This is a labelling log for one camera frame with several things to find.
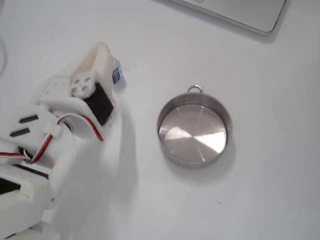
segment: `white 3d-printed part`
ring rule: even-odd
[[[96,91],[96,71],[86,71],[76,75],[71,81],[71,94],[80,99],[87,99]]]

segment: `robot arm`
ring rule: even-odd
[[[114,59],[103,43],[48,79],[0,129],[0,239],[51,239],[40,223],[76,156],[76,138],[100,140],[115,106]]]

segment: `reflective metal surface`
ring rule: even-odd
[[[227,142],[221,118],[198,104],[172,110],[162,121],[159,134],[164,147],[187,162],[211,160],[225,149]]]
[[[194,85],[165,105],[157,131],[169,159],[186,168],[202,168],[225,150],[231,140],[232,122],[221,103]]]

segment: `cable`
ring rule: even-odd
[[[19,153],[10,153],[10,152],[0,152],[0,158],[6,158],[6,159],[26,159],[29,158],[28,156],[24,154]]]
[[[67,114],[64,114],[64,115],[60,116],[55,121],[53,127],[47,133],[47,135],[45,136],[44,140],[42,141],[39,149],[36,151],[36,153],[33,155],[32,158],[30,158],[28,156],[27,151],[25,149],[23,149],[23,154],[0,152],[0,158],[4,158],[5,157],[5,158],[24,159],[26,163],[34,164],[35,162],[37,162],[41,158],[41,156],[45,152],[46,148],[48,147],[50,141],[52,140],[52,138],[53,138],[52,132],[55,129],[55,127],[57,125],[59,125],[60,123],[62,123],[63,120],[68,118],[68,117],[75,117],[75,118],[79,118],[79,119],[85,121],[87,123],[87,125],[92,129],[92,131],[94,132],[96,137],[99,139],[99,141],[102,142],[104,140],[103,137],[101,136],[101,134],[99,133],[97,127],[95,126],[95,124],[92,122],[92,120],[89,117],[87,117],[85,115],[82,115],[82,114],[67,113]]]

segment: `white table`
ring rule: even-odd
[[[8,0],[1,122],[98,41],[122,63],[134,120],[131,154],[80,161],[45,219],[69,240],[319,239],[319,23],[318,0],[291,0],[269,37],[168,0]],[[228,152],[202,170],[165,160],[155,129],[192,84],[234,123]]]

